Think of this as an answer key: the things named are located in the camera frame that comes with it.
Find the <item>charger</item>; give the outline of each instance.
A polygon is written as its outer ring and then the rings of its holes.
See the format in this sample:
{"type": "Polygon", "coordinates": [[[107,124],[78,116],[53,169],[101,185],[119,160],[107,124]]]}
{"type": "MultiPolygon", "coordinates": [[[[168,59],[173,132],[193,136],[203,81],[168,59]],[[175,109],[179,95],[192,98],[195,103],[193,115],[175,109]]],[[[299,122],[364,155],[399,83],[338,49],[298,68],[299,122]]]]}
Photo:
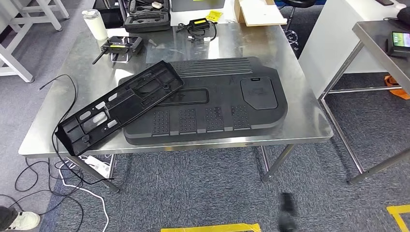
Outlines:
{"type": "Polygon", "coordinates": [[[209,22],[206,18],[191,20],[188,27],[192,31],[209,29],[209,22]]]}
{"type": "Polygon", "coordinates": [[[186,30],[189,34],[188,40],[191,42],[194,41],[202,41],[202,42],[209,42],[212,41],[216,38],[217,36],[217,28],[215,24],[212,21],[208,21],[206,18],[199,18],[199,19],[194,19],[191,20],[187,25],[180,23],[178,24],[178,29],[176,30],[177,32],[180,32],[182,30],[186,30]],[[206,30],[209,30],[210,25],[214,27],[214,37],[204,37],[206,34],[206,30]]]}

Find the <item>black plastic cover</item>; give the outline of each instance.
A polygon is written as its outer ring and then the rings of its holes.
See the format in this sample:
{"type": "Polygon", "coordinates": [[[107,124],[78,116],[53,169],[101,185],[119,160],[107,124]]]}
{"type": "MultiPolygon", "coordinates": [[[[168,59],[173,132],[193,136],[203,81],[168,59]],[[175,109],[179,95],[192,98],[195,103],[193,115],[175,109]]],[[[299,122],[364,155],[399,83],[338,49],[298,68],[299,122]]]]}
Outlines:
{"type": "Polygon", "coordinates": [[[174,68],[160,61],[58,124],[56,136],[70,155],[79,156],[183,85],[174,68]]]}
{"type": "Polygon", "coordinates": [[[170,64],[185,84],[124,127],[130,144],[257,136],[270,133],[286,116],[287,101],[278,72],[256,57],[170,64]]]}

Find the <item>orange object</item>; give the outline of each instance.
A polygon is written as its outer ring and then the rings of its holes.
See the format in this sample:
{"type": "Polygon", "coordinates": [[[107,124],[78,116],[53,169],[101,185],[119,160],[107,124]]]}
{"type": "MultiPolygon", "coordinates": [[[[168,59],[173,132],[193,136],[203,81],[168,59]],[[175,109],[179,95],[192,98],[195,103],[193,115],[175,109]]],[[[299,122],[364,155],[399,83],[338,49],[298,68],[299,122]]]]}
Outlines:
{"type": "MultiPolygon", "coordinates": [[[[399,85],[397,81],[391,75],[385,76],[384,82],[386,83],[387,86],[398,86],[399,85]]],[[[402,89],[390,90],[390,92],[396,96],[403,98],[404,100],[410,99],[410,95],[402,89]]]]}

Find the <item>stainless steel table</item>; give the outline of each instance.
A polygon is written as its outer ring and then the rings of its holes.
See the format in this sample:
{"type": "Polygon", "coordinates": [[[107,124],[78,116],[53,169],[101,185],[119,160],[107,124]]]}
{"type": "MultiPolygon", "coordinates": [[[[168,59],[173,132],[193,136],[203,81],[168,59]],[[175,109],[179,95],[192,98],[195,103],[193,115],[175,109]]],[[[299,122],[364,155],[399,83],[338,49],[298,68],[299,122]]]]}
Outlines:
{"type": "Polygon", "coordinates": [[[325,101],[325,97],[328,94],[337,94],[337,93],[352,93],[352,92],[369,92],[369,91],[379,91],[379,90],[392,90],[392,89],[404,89],[407,93],[410,93],[410,62],[406,58],[390,57],[385,52],[385,43],[388,36],[391,36],[392,31],[403,31],[400,28],[393,26],[388,21],[367,21],[367,22],[358,22],[353,27],[353,32],[360,39],[359,43],[356,45],[354,50],[347,57],[346,61],[340,67],[336,75],[333,77],[332,81],[326,87],[322,95],[319,97],[322,102],[326,112],[330,116],[331,121],[335,125],[336,130],[338,131],[344,145],[346,146],[351,158],[353,159],[354,164],[359,170],[359,175],[352,178],[350,183],[357,183],[360,180],[363,180],[366,177],[369,177],[375,173],[380,172],[383,169],[390,167],[391,165],[402,161],[410,157],[410,147],[400,152],[399,154],[386,159],[385,161],[375,165],[374,167],[365,171],[356,157],[355,153],[351,149],[349,142],[347,141],[346,136],[344,135],[342,129],[336,121],[336,118],[332,114],[329,106],[325,101]],[[345,70],[348,68],[350,63],[354,60],[356,55],[360,50],[365,46],[370,53],[376,58],[381,65],[395,78],[395,80],[400,84],[400,86],[393,87],[364,87],[364,88],[354,88],[354,89],[340,89],[332,90],[339,79],[344,74],[345,70]]]}
{"type": "MultiPolygon", "coordinates": [[[[333,136],[330,125],[306,82],[281,27],[248,28],[240,24],[220,24],[217,27],[218,36],[210,43],[191,43],[187,40],[186,33],[176,33],[176,28],[140,34],[139,36],[145,41],[145,48],[140,55],[132,57],[128,64],[113,64],[109,56],[104,56],[96,65],[91,65],[100,53],[99,45],[91,33],[88,31],[81,33],[59,72],[69,74],[78,84],[79,97],[71,113],[115,88],[119,79],[139,73],[145,63],[155,63],[160,60],[182,61],[255,56],[261,60],[263,65],[275,68],[279,73],[288,101],[288,113],[283,125],[275,128],[269,134],[252,137],[180,141],[169,144],[156,144],[153,138],[152,144],[144,145],[127,143],[122,131],[118,131],[111,136],[108,142],[86,154],[288,144],[271,168],[267,162],[265,149],[262,148],[267,170],[263,181],[267,181],[272,172],[283,163],[294,144],[324,142],[333,136]]],[[[50,136],[72,100],[73,87],[70,80],[68,78],[56,80],[27,133],[19,154],[27,158],[56,156],[51,146],[50,136]]],[[[64,150],[61,155],[67,156],[68,153],[64,150]]],[[[85,165],[79,158],[70,156],[67,158],[96,178],[102,179],[102,176],[85,165]]],[[[116,190],[116,187],[109,181],[104,181],[104,183],[116,190]]]]}

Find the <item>white cable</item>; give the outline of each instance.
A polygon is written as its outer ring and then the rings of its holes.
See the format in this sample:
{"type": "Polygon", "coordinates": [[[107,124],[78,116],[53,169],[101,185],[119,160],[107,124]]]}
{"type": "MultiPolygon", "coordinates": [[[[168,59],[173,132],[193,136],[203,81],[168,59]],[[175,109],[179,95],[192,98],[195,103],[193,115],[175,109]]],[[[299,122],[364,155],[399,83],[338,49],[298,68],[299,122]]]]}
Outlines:
{"type": "Polygon", "coordinates": [[[105,209],[105,201],[104,201],[104,198],[102,198],[101,196],[99,196],[99,195],[97,195],[97,194],[91,192],[90,190],[87,190],[87,189],[84,189],[84,188],[80,188],[80,187],[77,187],[77,186],[74,186],[74,185],[67,185],[67,184],[65,183],[65,181],[64,181],[63,174],[61,173],[61,168],[62,168],[62,166],[64,166],[64,164],[62,164],[62,165],[60,166],[59,173],[60,173],[60,177],[61,177],[61,180],[63,181],[63,185],[64,185],[64,186],[72,187],[72,188],[76,188],[76,189],[79,189],[79,190],[88,192],[89,194],[93,195],[93,196],[96,197],[96,198],[99,198],[99,199],[102,201],[102,204],[103,204],[103,205],[102,205],[102,208],[104,209],[104,214],[105,214],[105,217],[107,218],[107,223],[105,224],[105,227],[104,227],[104,229],[102,230],[102,232],[105,232],[105,230],[107,229],[108,223],[110,222],[110,218],[108,217],[107,210],[105,209]]]}

